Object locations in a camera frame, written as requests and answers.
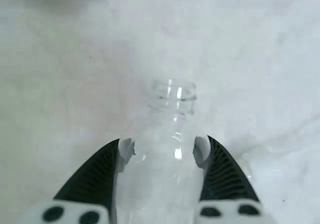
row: bottle neck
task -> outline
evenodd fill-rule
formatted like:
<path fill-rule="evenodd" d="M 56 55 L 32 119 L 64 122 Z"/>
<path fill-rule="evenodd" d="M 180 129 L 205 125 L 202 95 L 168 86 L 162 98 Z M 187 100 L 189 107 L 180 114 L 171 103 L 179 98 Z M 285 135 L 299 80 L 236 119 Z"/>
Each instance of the bottle neck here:
<path fill-rule="evenodd" d="M 149 107 L 154 115 L 172 119 L 174 122 L 194 115 L 197 99 L 194 84 L 171 79 L 167 82 L 155 81 L 150 93 Z"/>

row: black circular hole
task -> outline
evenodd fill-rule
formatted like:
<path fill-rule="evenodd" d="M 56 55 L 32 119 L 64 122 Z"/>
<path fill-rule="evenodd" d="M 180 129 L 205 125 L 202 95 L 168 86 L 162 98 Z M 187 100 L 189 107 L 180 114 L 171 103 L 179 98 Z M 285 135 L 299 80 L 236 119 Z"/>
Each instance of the black circular hole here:
<path fill-rule="evenodd" d="M 64 214 L 63 207 L 55 206 L 55 207 L 47 209 L 44 212 L 42 219 L 47 223 L 55 222 L 59 218 L 61 218 L 63 214 Z"/>
<path fill-rule="evenodd" d="M 259 216 L 260 212 L 251 205 L 241 205 L 238 209 L 238 213 L 242 215 L 249 215 L 249 216 Z"/>
<path fill-rule="evenodd" d="M 79 220 L 80 224 L 96 224 L 99 221 L 99 213 L 97 212 L 86 212 L 84 213 Z"/>
<path fill-rule="evenodd" d="M 222 214 L 217 208 L 203 208 L 200 213 L 204 217 L 221 217 Z"/>

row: clear plastic bottle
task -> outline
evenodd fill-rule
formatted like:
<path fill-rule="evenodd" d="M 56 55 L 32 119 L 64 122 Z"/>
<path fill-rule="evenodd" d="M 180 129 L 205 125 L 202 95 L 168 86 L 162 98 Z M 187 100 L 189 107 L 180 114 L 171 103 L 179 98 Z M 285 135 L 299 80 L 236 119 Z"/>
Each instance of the clear plastic bottle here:
<path fill-rule="evenodd" d="M 189 82 L 153 83 L 149 114 L 118 144 L 113 223 L 192 223 L 211 151 L 193 123 L 195 93 Z"/>

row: bottle mouth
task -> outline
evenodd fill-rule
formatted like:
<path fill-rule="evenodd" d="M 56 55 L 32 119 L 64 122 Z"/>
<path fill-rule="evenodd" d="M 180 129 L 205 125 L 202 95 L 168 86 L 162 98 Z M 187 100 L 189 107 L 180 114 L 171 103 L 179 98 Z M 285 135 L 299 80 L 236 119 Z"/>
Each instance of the bottle mouth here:
<path fill-rule="evenodd" d="M 149 106 L 182 115 L 194 113 L 197 99 L 195 84 L 188 81 L 168 79 L 152 83 Z"/>
<path fill-rule="evenodd" d="M 197 99 L 196 85 L 189 81 L 168 79 L 152 83 L 151 92 L 159 99 L 172 101 L 193 101 Z"/>

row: ridged rubber pad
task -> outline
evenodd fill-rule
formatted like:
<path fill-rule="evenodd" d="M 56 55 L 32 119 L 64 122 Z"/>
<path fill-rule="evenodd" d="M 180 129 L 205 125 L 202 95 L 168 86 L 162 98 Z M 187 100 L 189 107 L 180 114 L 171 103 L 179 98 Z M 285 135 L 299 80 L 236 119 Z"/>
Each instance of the ridged rubber pad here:
<path fill-rule="evenodd" d="M 211 142 L 208 169 L 201 200 L 252 199 L 259 201 L 249 181 L 229 152 L 215 139 Z M 87 160 L 54 199 L 100 204 L 112 212 L 113 183 L 118 141 L 105 145 Z"/>

